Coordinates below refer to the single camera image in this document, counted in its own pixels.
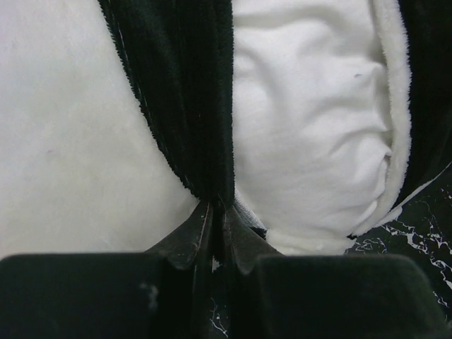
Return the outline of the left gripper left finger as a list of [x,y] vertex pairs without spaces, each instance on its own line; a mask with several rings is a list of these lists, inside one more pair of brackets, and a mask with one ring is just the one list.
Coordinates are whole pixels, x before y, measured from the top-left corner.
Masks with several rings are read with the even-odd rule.
[[140,253],[1,261],[2,338],[207,338],[214,208]]

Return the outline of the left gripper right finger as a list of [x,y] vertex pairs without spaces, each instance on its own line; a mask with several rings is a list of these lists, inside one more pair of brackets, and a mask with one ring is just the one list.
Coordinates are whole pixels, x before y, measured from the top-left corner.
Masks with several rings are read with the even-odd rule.
[[222,221],[232,338],[447,338],[404,256],[283,256],[235,208]]

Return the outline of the black white checkered pillowcase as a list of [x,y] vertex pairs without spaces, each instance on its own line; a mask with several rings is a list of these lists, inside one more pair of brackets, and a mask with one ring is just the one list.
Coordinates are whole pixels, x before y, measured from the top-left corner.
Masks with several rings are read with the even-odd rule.
[[451,2],[370,1],[391,153],[346,238],[269,230],[236,186],[235,1],[1,2],[1,255],[143,251],[199,201],[284,254],[342,254],[451,165]]

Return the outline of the white pillow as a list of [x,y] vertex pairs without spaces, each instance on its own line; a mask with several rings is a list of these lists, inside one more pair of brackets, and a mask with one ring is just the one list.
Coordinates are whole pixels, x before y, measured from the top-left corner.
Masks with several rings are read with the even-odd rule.
[[346,238],[376,211],[391,153],[370,1],[235,1],[236,186],[271,231]]

